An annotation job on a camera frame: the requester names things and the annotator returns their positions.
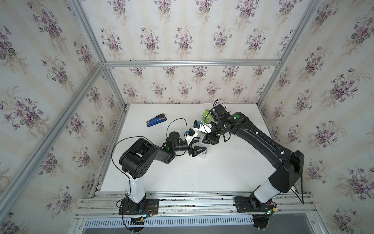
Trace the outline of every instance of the mounting plate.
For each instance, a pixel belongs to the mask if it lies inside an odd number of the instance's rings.
[[[245,212],[268,212],[269,210],[274,208],[274,205],[272,203],[265,204],[261,210],[253,210],[250,207],[250,197],[243,197],[243,196],[237,196],[235,197],[235,207],[236,211],[238,213],[245,213]]]
[[[123,199],[121,201],[121,205],[118,211],[119,215],[146,215],[148,214],[148,212],[156,215],[159,212],[159,199],[146,199],[145,209],[143,209],[143,211],[140,213],[132,208],[129,201],[129,199]]]

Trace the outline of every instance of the white tabletop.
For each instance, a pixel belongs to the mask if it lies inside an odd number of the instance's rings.
[[[270,136],[257,105],[226,105],[227,111],[232,110],[231,114],[242,112]],[[130,136],[145,136],[153,144],[161,146],[166,141],[166,129],[173,120],[186,119],[190,129],[193,128],[194,121],[201,120],[202,113],[211,108],[212,104],[131,104],[119,140]],[[162,113],[167,118],[165,122],[147,127],[146,121]],[[185,122],[177,120],[170,125],[168,133],[177,131],[183,138],[185,130]],[[118,163],[119,158],[137,140],[138,138],[127,139],[116,146],[113,160],[119,168],[122,168]],[[145,190],[149,192],[253,191],[274,171],[270,162],[253,146],[232,135],[226,143],[221,137],[219,144],[211,145],[204,159],[197,156],[193,158],[186,152],[183,156],[175,157],[169,164],[153,161],[143,177]],[[129,190],[128,178],[111,162],[101,191],[125,190]]]

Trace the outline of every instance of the ventilation grille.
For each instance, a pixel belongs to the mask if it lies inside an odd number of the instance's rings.
[[[124,217],[127,227],[130,218]],[[218,225],[252,225],[252,215],[219,215],[219,216],[181,216],[181,217],[151,217],[144,221],[143,227],[186,227],[186,226],[218,226]],[[123,227],[122,218],[87,219],[85,228],[118,228]]]

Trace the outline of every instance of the blue stapler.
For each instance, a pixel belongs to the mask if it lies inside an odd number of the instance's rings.
[[[163,121],[166,121],[165,114],[160,114],[156,116],[155,118],[148,120],[147,127],[162,123]]]

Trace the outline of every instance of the robotic arm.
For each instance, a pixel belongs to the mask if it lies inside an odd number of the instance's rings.
[[[304,165],[304,155],[300,151],[292,152],[281,146],[260,131],[248,117],[240,112],[230,115],[221,104],[214,106],[209,113],[217,123],[211,122],[203,125],[195,121],[194,129],[187,131],[186,140],[181,139],[177,132],[171,132],[166,142],[158,147],[140,138],[121,156],[119,163],[130,178],[129,203],[134,211],[138,213],[143,211],[145,191],[141,177],[153,160],[168,164],[175,158],[175,152],[188,151],[189,155],[196,156],[206,150],[204,147],[192,147],[192,144],[200,139],[197,137],[197,131],[205,132],[203,143],[212,145],[218,144],[220,136],[227,132],[230,135],[237,135],[254,146],[276,169],[251,193],[249,198],[237,197],[235,199],[237,206],[248,206],[255,212],[266,212],[269,210],[267,204],[271,201],[270,199],[280,192],[288,192],[300,178]]]

